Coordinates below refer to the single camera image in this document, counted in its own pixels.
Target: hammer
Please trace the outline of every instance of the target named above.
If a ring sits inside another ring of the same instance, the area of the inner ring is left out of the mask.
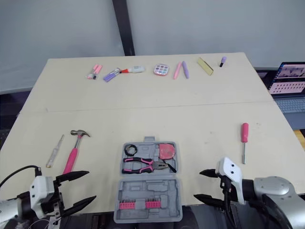
[[[77,135],[77,141],[76,141],[75,146],[74,146],[74,148],[72,149],[72,151],[69,155],[69,158],[68,158],[66,167],[63,171],[63,174],[70,173],[72,171],[74,162],[76,160],[77,152],[78,152],[78,147],[79,147],[80,142],[81,142],[81,138],[84,135],[87,135],[87,136],[90,137],[90,135],[86,131],[83,131],[83,130],[77,130],[77,131],[76,130],[71,130],[70,134],[71,135]]]

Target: gray plastic tool case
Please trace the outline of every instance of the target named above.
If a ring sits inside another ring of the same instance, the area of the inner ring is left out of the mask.
[[[145,137],[144,142],[130,142],[123,146],[121,162],[122,169],[140,169],[148,165],[140,162],[123,162],[130,158],[124,152],[125,146],[133,144],[137,147],[134,157],[159,159],[159,144],[171,144],[175,148],[173,159],[166,160],[178,172],[177,147],[175,142],[155,142],[154,137]],[[175,173],[170,168],[155,169],[151,173],[123,174],[119,181],[119,190],[115,200],[113,219],[116,223],[148,223],[148,222],[177,222],[182,219],[180,184]],[[161,201],[159,208],[146,208],[147,199]],[[122,202],[134,202],[134,209],[119,209]]]

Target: laptop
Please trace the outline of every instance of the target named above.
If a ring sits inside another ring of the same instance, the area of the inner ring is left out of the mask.
[[[268,90],[292,129],[305,129],[305,62],[283,62]]]

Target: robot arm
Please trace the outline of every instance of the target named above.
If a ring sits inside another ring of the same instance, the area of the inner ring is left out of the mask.
[[[0,201],[0,225],[10,219],[23,222],[35,216],[41,219],[47,214],[54,215],[58,219],[82,210],[96,196],[83,199],[73,204],[71,208],[64,209],[59,186],[63,181],[72,181],[88,173],[88,171],[70,172],[57,176],[54,181],[52,177],[36,176],[28,192],[21,193],[14,199]]]
[[[245,204],[246,200],[252,207],[267,209],[284,229],[305,228],[305,201],[288,180],[281,177],[242,179],[240,168],[227,157],[218,162],[216,169],[207,169],[200,174],[221,179],[224,201],[204,194],[194,196],[205,204],[222,208],[233,227],[234,220],[226,205],[231,200],[240,204]]]

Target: purple marker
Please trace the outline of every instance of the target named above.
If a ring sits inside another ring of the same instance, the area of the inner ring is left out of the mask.
[[[185,77],[186,77],[187,79],[190,78],[190,76],[189,76],[189,70],[187,70],[187,66],[186,66],[186,62],[185,62],[185,61],[182,62],[182,67],[183,67],[183,71],[184,71]]]
[[[224,64],[224,62],[225,62],[226,59],[227,59],[227,58],[226,58],[225,56],[221,59],[221,63],[220,63],[220,66],[219,66],[219,67],[222,67],[222,66],[223,66],[223,64]]]
[[[105,82],[109,82],[109,81],[112,80],[115,76],[117,76],[117,74],[119,74],[120,71],[121,71],[121,70],[120,70],[119,68],[114,69],[111,73],[109,73],[108,75],[106,75],[106,76],[103,78],[103,80],[104,80]]]

